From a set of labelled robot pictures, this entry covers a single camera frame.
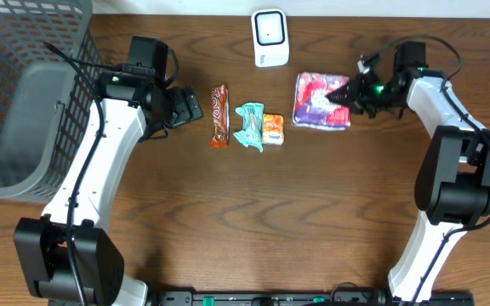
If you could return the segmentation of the orange brown chocolate bar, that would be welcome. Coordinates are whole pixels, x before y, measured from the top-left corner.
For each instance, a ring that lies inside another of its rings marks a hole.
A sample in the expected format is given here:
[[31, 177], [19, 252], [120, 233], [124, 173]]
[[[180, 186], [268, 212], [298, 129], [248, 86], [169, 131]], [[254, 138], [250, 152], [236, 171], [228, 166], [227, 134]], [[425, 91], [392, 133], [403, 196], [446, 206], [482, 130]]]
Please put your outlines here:
[[229, 138], [229, 91], [227, 85], [221, 84], [212, 88], [210, 95], [214, 123], [211, 147], [226, 148]]

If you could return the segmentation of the red purple snack packet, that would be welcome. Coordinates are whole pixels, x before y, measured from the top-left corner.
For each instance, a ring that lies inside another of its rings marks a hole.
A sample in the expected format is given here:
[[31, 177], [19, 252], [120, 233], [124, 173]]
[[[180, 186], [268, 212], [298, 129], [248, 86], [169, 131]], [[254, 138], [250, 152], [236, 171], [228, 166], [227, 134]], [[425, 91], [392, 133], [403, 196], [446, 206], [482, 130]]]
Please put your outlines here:
[[296, 79], [292, 124], [325, 131], [346, 130], [350, 126], [347, 107], [330, 102], [327, 95], [342, 88], [347, 76], [316, 72], [299, 73]]

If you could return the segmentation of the teal wrapper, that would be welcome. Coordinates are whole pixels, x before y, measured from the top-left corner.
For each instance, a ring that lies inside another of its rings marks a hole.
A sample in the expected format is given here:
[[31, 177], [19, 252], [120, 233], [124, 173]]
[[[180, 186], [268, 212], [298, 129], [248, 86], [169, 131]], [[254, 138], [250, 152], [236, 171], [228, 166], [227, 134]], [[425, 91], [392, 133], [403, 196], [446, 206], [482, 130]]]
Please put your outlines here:
[[234, 132], [236, 140], [244, 147], [252, 146], [262, 152], [263, 149], [263, 115], [264, 105], [249, 102], [236, 108], [236, 113], [242, 118], [242, 129]]

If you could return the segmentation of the small orange snack packet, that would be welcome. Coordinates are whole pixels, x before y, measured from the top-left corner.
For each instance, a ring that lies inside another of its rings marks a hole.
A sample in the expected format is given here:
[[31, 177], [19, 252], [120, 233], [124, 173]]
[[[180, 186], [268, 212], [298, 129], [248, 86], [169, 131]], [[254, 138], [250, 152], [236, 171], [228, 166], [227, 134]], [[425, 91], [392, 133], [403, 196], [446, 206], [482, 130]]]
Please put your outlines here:
[[263, 115], [262, 143], [282, 145], [284, 142], [284, 117], [276, 114]]

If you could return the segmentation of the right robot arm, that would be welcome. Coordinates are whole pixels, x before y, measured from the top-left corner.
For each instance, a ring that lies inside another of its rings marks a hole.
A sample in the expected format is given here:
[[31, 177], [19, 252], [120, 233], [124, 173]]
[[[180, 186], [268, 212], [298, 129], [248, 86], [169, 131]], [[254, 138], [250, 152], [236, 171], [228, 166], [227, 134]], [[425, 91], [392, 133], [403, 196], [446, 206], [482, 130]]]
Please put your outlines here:
[[426, 302], [459, 239], [490, 223], [490, 129], [464, 108], [443, 72], [423, 67], [399, 71], [386, 84], [366, 70], [327, 98], [370, 117], [392, 107], [409, 109], [430, 135], [414, 185], [418, 219], [388, 275], [394, 299]]

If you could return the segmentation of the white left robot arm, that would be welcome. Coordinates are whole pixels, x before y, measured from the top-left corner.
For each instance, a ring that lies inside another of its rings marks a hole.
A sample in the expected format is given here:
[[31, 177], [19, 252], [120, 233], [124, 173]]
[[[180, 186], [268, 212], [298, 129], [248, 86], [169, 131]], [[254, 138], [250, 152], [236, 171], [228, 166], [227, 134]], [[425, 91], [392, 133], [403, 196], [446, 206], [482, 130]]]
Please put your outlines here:
[[63, 184], [40, 218], [22, 218], [14, 244], [29, 293], [53, 303], [145, 305], [148, 286], [124, 272], [108, 231], [117, 187], [134, 147], [203, 116], [194, 89], [105, 71]]

